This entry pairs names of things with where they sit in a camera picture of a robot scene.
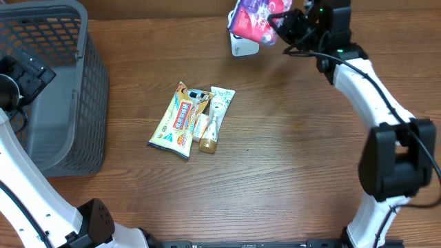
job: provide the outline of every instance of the packaging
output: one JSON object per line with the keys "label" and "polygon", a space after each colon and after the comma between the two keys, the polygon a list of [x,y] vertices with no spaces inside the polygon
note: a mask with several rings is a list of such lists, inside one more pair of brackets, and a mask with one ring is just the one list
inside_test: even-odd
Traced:
{"label": "packaging", "polygon": [[199,142],[199,150],[210,154],[216,151],[222,121],[236,93],[234,90],[214,86],[212,86],[212,92],[215,93],[215,95],[209,105],[209,124]]}
{"label": "packaging", "polygon": [[[228,25],[232,22],[234,10],[228,14]],[[229,40],[232,43],[232,54],[233,56],[247,56],[256,54],[259,51],[259,43],[250,41],[249,39],[244,39],[232,33],[229,33]]]}
{"label": "packaging", "polygon": [[189,90],[180,82],[148,144],[189,158],[195,122],[213,96],[211,92]]}
{"label": "packaging", "polygon": [[[292,0],[238,0],[228,30],[242,38],[265,45],[276,43],[276,31],[270,26],[268,16],[286,12]],[[282,19],[275,19],[280,26]]]}
{"label": "packaging", "polygon": [[201,114],[194,125],[193,141],[199,142],[208,126],[208,115]]}

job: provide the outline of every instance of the cable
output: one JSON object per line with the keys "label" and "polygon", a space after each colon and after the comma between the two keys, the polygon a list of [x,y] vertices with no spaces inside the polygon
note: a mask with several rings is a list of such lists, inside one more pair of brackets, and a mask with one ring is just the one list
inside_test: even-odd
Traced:
{"label": "cable", "polygon": [[[401,124],[405,125],[408,133],[410,133],[412,138],[418,144],[418,147],[424,152],[426,157],[430,160],[430,163],[432,164],[433,169],[435,170],[435,172],[436,172],[436,174],[438,176],[438,180],[440,181],[440,185],[441,185],[441,169],[438,166],[438,164],[436,163],[435,159],[432,157],[432,155],[427,150],[427,148],[424,146],[422,141],[418,138],[418,136],[411,130],[409,125],[407,125],[407,123],[398,115],[398,113],[396,112],[395,108],[392,106],[392,104],[390,104],[389,100],[387,99],[386,95],[384,95],[384,92],[381,90],[381,88],[378,86],[378,84],[367,73],[364,73],[362,70],[358,69],[357,67],[353,66],[352,64],[350,64],[350,63],[348,63],[346,61],[343,61],[342,59],[339,59],[337,57],[331,56],[329,54],[323,54],[321,52],[296,51],[296,52],[285,52],[285,54],[288,54],[289,56],[301,56],[301,55],[305,56],[305,55],[307,55],[307,56],[325,57],[325,58],[328,58],[328,59],[332,59],[334,61],[337,61],[339,63],[342,63],[342,64],[346,65],[347,67],[351,68],[352,70],[354,70],[355,72],[359,73],[361,76],[366,78],[372,84],[372,86],[376,89],[376,91],[380,95],[381,99],[384,101],[384,103],[386,104],[387,108],[392,113],[393,117],[395,117],[398,120],[398,122],[400,122]],[[387,222],[389,221],[389,218],[391,217],[392,213],[396,213],[397,208],[399,208],[399,207],[411,207],[411,208],[417,208],[417,209],[429,209],[429,208],[437,207],[438,205],[441,205],[441,194],[440,194],[439,199],[437,199],[434,203],[431,203],[431,204],[428,204],[428,205],[406,204],[406,205],[396,205],[396,206],[391,207],[391,209],[387,213],[386,217],[384,218],[384,220],[383,220],[383,222],[382,222],[382,224],[381,224],[381,226],[380,226],[380,228],[378,230],[378,233],[376,234],[376,240],[375,240],[373,248],[377,248],[378,242],[380,241],[381,233],[383,232],[383,230],[384,230]]]}
{"label": "cable", "polygon": [[308,18],[309,17],[309,13],[311,12],[312,8],[314,7],[314,0],[311,1],[311,5],[308,8],[308,10],[306,11],[305,16]]}
{"label": "cable", "polygon": [[20,199],[14,194],[14,192],[11,191],[11,189],[6,186],[6,184],[0,180],[0,189],[2,189],[9,198],[14,202],[14,204],[20,209],[20,211],[23,213],[23,215],[28,219],[29,223],[34,227],[35,231],[40,236],[40,240],[44,242],[44,245],[47,248],[52,248],[52,244],[49,241],[48,238],[48,232],[44,232],[42,228],[39,226],[39,224],[36,222],[32,214],[26,209],[25,205],[20,201]]}
{"label": "cable", "polygon": [[320,42],[318,43],[318,52],[322,52],[323,42],[325,41],[325,37],[329,34],[331,34],[330,31],[326,30],[320,37]]}
{"label": "cable", "polygon": [[15,111],[15,113],[9,118],[9,122],[11,122],[14,119],[14,117],[17,115],[18,112],[19,112],[18,110]]}
{"label": "cable", "polygon": [[23,117],[23,125],[20,127],[20,129],[18,131],[14,132],[15,134],[18,134],[19,132],[23,131],[29,124],[28,114],[26,112],[24,112],[21,107],[17,108],[17,112],[19,112],[21,114],[21,116]]}

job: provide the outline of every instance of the plastic mesh basket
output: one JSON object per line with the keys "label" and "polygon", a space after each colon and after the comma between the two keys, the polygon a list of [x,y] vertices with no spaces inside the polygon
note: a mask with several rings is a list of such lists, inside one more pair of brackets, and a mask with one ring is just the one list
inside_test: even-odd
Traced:
{"label": "plastic mesh basket", "polygon": [[[45,176],[97,173],[104,161],[109,78],[91,38],[88,15],[75,1],[0,6],[0,57],[25,50],[57,77],[27,106],[18,135]],[[15,130],[23,120],[12,121]]]}

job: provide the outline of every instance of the wooden table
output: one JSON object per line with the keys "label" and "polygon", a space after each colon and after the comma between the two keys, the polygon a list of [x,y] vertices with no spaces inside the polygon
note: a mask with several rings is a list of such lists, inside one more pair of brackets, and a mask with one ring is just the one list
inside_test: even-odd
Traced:
{"label": "wooden table", "polygon": [[[441,123],[441,10],[354,12],[353,39],[416,116]],[[231,55],[226,18],[92,21],[110,72],[107,148],[95,176],[52,178],[74,206],[100,198],[116,222],[159,240],[294,241],[337,238],[362,189],[367,137],[348,100],[315,59]],[[146,146],[178,82],[236,90],[215,155],[193,144],[188,161]],[[441,161],[441,143],[437,142]],[[433,180],[415,203],[438,197]],[[441,211],[405,209],[389,232],[408,247],[441,247]],[[21,247],[0,217],[0,246]]]}

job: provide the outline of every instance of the colorful package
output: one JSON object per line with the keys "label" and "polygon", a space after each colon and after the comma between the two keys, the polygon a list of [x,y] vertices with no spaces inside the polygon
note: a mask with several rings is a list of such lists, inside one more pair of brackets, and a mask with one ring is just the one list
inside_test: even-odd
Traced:
{"label": "colorful package", "polygon": [[213,96],[211,92],[189,90],[180,82],[149,145],[172,150],[189,158],[194,124]]}
{"label": "colorful package", "polygon": [[208,118],[209,116],[206,114],[201,114],[199,116],[196,124],[194,125],[193,141],[199,142],[201,140],[202,135],[204,135],[208,126]]}
{"label": "colorful package", "polygon": [[[238,0],[228,30],[242,38],[265,45],[276,43],[276,31],[270,26],[268,16],[288,11],[292,0]],[[281,25],[283,19],[274,19]]]}

